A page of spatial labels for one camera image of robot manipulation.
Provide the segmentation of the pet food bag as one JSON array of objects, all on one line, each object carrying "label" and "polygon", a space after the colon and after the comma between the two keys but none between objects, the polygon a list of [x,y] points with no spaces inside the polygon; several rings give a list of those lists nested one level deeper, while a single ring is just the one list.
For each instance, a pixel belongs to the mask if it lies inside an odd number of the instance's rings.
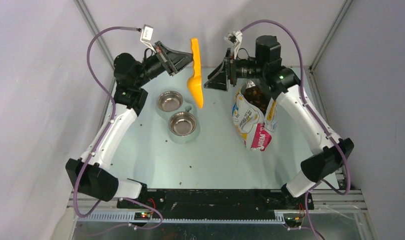
[{"label": "pet food bag", "polygon": [[273,139],[278,124],[277,102],[266,96],[269,104],[266,114],[263,115],[243,96],[245,89],[254,86],[260,88],[260,81],[246,79],[238,88],[232,106],[232,122],[247,150],[265,151]]}]

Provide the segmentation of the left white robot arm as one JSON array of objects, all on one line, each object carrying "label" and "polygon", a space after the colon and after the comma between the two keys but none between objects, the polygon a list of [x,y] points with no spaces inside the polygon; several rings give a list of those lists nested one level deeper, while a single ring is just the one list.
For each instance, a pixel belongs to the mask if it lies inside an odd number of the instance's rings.
[{"label": "left white robot arm", "polygon": [[116,88],[111,114],[82,156],[70,158],[65,165],[75,197],[81,193],[105,202],[129,198],[139,209],[148,204],[149,195],[142,191],[142,183],[110,173],[114,153],[144,108],[148,92],[143,86],[164,72],[176,75],[200,55],[197,38],[190,40],[190,52],[170,49],[160,41],[153,48],[154,54],[143,61],[129,53],[114,59]]}]

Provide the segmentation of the yellow plastic scoop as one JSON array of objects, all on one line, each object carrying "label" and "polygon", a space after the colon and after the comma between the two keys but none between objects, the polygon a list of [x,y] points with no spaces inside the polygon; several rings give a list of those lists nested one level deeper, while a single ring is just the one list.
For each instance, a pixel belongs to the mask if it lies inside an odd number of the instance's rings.
[{"label": "yellow plastic scoop", "polygon": [[190,49],[192,51],[193,74],[187,80],[187,88],[198,108],[202,109],[204,106],[202,65],[199,41],[197,38],[190,39]]}]

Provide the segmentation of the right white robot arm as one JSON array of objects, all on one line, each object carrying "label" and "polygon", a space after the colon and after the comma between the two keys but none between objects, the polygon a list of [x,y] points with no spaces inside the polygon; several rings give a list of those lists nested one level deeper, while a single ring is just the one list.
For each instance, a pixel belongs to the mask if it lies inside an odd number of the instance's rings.
[{"label": "right white robot arm", "polygon": [[303,194],[344,164],[354,143],[341,138],[312,107],[303,77],[282,65],[281,45],[275,36],[259,36],[255,56],[245,59],[238,57],[241,32],[230,33],[225,40],[231,47],[221,64],[208,75],[204,87],[226,92],[239,79],[246,80],[234,95],[232,107],[232,122],[246,148],[261,151],[266,148],[277,125],[276,109],[282,107],[296,123],[312,153],[301,162],[298,174],[281,188],[283,206],[294,209]]}]

